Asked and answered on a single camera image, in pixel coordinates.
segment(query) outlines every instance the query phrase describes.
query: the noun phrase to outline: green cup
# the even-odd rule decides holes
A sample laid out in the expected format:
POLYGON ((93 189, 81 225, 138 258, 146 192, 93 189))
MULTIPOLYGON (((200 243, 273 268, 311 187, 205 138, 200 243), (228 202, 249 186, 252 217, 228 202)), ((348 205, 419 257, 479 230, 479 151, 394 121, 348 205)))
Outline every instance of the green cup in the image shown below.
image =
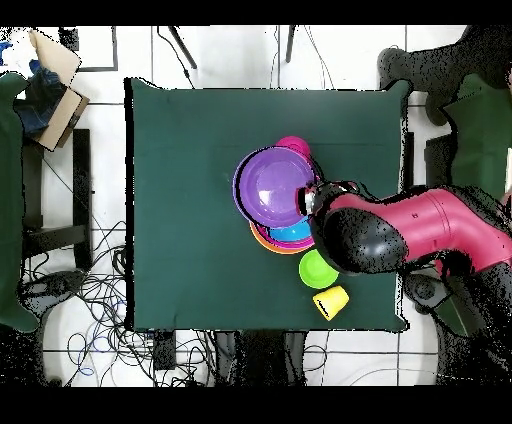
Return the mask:
POLYGON ((313 249, 300 260, 299 275, 307 286, 314 289, 325 289, 336 281, 339 272, 323 260, 318 250, 313 249))

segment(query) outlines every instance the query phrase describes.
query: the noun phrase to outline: blue bowl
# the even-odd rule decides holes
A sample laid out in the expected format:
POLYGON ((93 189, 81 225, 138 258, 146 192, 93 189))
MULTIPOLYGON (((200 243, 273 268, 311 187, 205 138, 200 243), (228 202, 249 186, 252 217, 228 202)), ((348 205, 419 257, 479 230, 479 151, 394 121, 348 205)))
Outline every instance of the blue bowl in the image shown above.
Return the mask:
POLYGON ((290 227, 271 228, 268 231, 268 235, 280 242, 300 241, 311 237, 311 228, 309 227, 308 218, 306 217, 290 227))

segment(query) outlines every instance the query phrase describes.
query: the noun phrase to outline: table leg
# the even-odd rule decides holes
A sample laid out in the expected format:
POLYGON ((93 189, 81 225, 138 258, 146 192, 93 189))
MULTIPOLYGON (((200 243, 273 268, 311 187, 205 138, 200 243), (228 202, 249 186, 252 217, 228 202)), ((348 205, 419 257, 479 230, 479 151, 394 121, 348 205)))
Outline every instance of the table leg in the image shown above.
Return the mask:
POLYGON ((41 175, 44 147, 29 139, 23 140, 23 187, 25 216, 23 226, 30 230, 43 227, 41 214, 41 175))
POLYGON ((289 25, 288 28, 288 44, 286 45, 286 63, 292 60, 293 37, 295 36, 295 27, 297 25, 289 25))
POLYGON ((197 69, 196 62, 194 61, 194 59, 192 58, 192 55, 189 53, 189 51, 185 47, 185 44, 181 40, 180 35, 178 34, 178 31, 176 30, 176 27, 169 26, 167 28, 169 28, 169 31, 171 32, 172 36, 174 37, 174 40, 176 41, 176 43, 178 43, 178 46, 180 47, 181 51, 187 58, 188 63, 190 63, 190 66, 192 67, 192 69, 197 69))
POLYGON ((73 246, 77 268, 92 268, 91 148, 88 129, 73 130, 73 228, 82 227, 84 239, 73 246))

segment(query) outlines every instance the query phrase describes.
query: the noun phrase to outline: yellow cup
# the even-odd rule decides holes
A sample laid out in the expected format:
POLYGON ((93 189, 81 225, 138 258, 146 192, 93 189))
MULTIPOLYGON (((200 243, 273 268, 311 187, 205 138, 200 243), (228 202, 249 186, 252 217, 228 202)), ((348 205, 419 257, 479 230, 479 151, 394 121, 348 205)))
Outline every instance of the yellow cup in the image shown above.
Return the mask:
POLYGON ((327 321, 333 319, 348 301, 347 292, 340 286, 331 287, 313 296, 313 302, 327 321))

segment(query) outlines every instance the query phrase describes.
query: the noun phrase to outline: pink cup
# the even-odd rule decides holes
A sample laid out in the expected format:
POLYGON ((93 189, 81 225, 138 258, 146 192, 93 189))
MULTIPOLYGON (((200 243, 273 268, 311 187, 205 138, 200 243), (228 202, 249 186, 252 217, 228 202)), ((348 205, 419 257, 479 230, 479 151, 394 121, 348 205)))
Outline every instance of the pink cup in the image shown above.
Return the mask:
POLYGON ((296 137, 294 135, 282 138, 276 143, 276 146, 287 147, 289 149, 295 150, 306 158, 311 156, 311 149, 309 148, 308 143, 306 143, 306 141, 302 138, 296 137))

